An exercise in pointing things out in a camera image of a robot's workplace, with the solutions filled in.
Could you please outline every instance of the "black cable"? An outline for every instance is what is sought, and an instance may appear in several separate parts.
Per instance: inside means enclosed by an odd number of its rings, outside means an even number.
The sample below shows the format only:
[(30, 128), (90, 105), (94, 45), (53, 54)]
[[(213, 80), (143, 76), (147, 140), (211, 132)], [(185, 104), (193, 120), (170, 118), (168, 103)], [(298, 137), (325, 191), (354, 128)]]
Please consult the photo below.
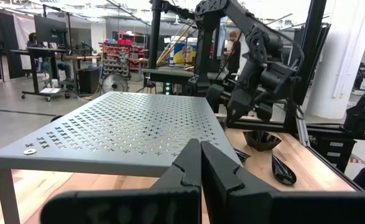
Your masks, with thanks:
[[(242, 36), (242, 31), (240, 31), (239, 37), (237, 41), (240, 41), (240, 37)], [(233, 43), (232, 49), (231, 49), (231, 53), (229, 54), (228, 58), (225, 60), (224, 65), (222, 66), (221, 70), (219, 70), (217, 76), (215, 77), (215, 80), (218, 80), (219, 75), (222, 73), (222, 71), (224, 70), (226, 64), (228, 64), (229, 60), (231, 60), (231, 56), (232, 56), (232, 52), (234, 51), (236, 47), (236, 42)]]

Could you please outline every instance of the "concrete floor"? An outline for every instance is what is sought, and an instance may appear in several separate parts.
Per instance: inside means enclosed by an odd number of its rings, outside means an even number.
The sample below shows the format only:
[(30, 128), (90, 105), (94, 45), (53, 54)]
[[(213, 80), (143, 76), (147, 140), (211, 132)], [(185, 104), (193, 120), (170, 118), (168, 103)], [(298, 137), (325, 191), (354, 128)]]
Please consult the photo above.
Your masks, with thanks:
[[(130, 92), (137, 91), (142, 87), (142, 82), (129, 82), (129, 87)], [(27, 95), (26, 99), (23, 100), (21, 98), (22, 90), (33, 90), (32, 79), (19, 78), (5, 83), (1, 82), (0, 110), (42, 113), (48, 115), (0, 111), (0, 148), (46, 125), (52, 119), (51, 114), (67, 114), (86, 103), (85, 101), (74, 97), (65, 99), (63, 95), (54, 96), (50, 102), (46, 102), (44, 97), (32, 95)], [(158, 85), (157, 91), (161, 91), (160, 85)], [(352, 96), (348, 106), (355, 105), (358, 100), (358, 96)], [(283, 118), (283, 110), (274, 106), (274, 115), (272, 119), (282, 121)], [(335, 121), (321, 119), (314, 116), (306, 116), (306, 121), (308, 123), (342, 123), (343, 119)], [(359, 163), (349, 163), (346, 169), (346, 175), (352, 179), (363, 167), (365, 167), (365, 141), (358, 141), (354, 147), (353, 156), (358, 159)]]

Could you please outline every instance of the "black metal pole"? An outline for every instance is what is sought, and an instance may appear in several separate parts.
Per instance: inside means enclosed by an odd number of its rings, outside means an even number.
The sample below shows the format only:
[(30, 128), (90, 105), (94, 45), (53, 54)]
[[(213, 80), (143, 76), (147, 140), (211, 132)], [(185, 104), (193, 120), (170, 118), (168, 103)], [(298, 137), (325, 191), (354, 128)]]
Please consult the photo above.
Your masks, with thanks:
[(149, 68), (156, 68), (161, 12), (162, 12), (161, 0), (152, 0), (152, 30), (150, 33), (150, 45), (149, 45), (149, 61), (148, 61)]
[(213, 47), (213, 60), (217, 60), (220, 23), (221, 23), (221, 19), (219, 20), (219, 23), (218, 23), (217, 27), (215, 28), (214, 47)]
[(289, 133), (297, 132), (297, 124), (295, 121), (297, 107), (295, 105), (303, 104), (309, 83), (311, 81), (313, 70), (315, 69), (316, 47), (318, 45), (318, 40), (321, 33), (325, 7), (326, 0), (311, 0), (301, 44), (302, 51), (305, 55), (304, 60), (300, 61), (300, 63), (303, 63), (303, 65), (300, 73), (298, 74), (298, 76), (301, 77), (301, 82), (296, 84), (293, 92), (293, 99), (289, 100), (289, 105), (287, 107), (286, 117), (284, 120), (284, 128)]
[(302, 105), (304, 102), (304, 93), (308, 90), (312, 73), (316, 66), (315, 51), (321, 33), (321, 22), (325, 7), (326, 0), (311, 0), (301, 45), (305, 55), (304, 61), (300, 62), (303, 63), (303, 65), (298, 74), (301, 77), (301, 82), (297, 84), (297, 87), (294, 90), (294, 101), (298, 105)]
[(45, 10), (47, 6), (46, 5), (43, 5), (43, 10), (44, 10), (44, 17), (47, 18), (47, 11)]
[(67, 12), (66, 13), (67, 14), (67, 16), (68, 16), (68, 37), (69, 37), (69, 47), (72, 47), (72, 28), (71, 28), (71, 26), (70, 26), (70, 13), (69, 12)]

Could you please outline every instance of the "white pillar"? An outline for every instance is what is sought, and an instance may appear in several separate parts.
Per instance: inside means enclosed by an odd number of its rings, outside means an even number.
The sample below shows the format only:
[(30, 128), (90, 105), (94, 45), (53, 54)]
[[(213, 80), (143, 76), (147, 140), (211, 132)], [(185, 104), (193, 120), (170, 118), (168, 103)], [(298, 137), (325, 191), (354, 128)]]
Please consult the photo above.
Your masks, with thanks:
[(365, 0), (335, 0), (306, 114), (344, 117), (365, 48)]
[(99, 43), (102, 43), (105, 38), (106, 38), (105, 19), (100, 19), (99, 22), (97, 22), (97, 23), (92, 22), (91, 23), (91, 46), (98, 53), (102, 52), (102, 49), (99, 46)]

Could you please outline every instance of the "table leg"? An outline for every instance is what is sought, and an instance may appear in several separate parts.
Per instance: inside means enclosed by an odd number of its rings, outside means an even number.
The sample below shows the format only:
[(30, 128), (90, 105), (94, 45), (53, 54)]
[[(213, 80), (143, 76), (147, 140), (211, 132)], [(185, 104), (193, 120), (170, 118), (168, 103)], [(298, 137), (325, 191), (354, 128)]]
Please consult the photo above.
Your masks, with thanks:
[(30, 66), (32, 67), (34, 93), (40, 93), (39, 81), (37, 79), (37, 68), (35, 66), (34, 55), (30, 55)]
[(0, 169), (0, 203), (5, 224), (20, 224), (10, 169)]
[(142, 63), (141, 62), (138, 62), (138, 75), (139, 75), (139, 78), (145, 78), (144, 74), (142, 74)]

